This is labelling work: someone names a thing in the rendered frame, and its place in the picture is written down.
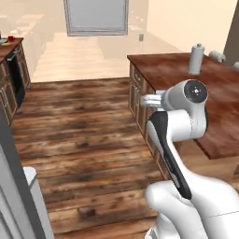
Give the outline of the grey framed window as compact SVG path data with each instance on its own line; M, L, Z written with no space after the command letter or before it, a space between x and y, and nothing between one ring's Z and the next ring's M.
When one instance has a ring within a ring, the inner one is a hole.
M129 0L63 0L68 36L127 35Z

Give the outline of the white paper towel roll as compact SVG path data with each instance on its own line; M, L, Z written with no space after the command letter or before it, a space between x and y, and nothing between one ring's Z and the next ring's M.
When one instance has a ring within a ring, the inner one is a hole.
M188 72L192 75L199 75L201 72L202 62L204 58L204 46L197 43L191 48Z

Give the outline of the grey fridge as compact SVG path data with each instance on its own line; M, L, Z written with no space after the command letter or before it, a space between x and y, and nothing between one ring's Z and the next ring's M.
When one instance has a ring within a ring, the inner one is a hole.
M0 239L46 239L23 168L0 106Z

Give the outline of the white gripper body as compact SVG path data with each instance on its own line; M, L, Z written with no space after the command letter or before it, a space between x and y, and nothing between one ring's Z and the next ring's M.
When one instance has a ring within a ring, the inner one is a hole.
M157 94L146 94L141 97L140 105L145 107L161 107L162 97Z

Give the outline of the brown island drawer front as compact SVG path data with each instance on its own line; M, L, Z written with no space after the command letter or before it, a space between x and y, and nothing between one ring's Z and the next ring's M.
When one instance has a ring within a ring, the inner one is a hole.
M144 78L141 76L141 73L135 67L133 67L133 79L140 89L144 88Z

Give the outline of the brown wooden cupboard run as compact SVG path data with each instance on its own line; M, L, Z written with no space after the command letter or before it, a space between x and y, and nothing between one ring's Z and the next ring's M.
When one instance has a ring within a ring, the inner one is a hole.
M13 42L0 44L0 106L3 107L8 125L11 125L13 117L18 110L13 84L7 69L7 56L12 51L17 52L17 60L25 92L31 85L22 40L22 37L15 37Z

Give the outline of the brown wooden island cabinet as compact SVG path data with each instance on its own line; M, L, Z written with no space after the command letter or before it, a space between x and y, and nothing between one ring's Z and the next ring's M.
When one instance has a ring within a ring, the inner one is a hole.
M157 163L158 168L165 180L170 178L166 166L163 163L161 155L155 144L148 136L147 121L152 113L156 111L155 107L144 106L142 97L146 94L154 94L155 90L149 85L143 75L130 63L130 90L129 90L129 108L135 118L136 124L143 135L149 151Z

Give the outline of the dark tall cabinet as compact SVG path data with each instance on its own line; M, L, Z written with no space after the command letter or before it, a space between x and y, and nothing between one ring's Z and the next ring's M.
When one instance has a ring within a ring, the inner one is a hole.
M239 62L239 0L237 0L223 54L226 56L226 63L233 65Z

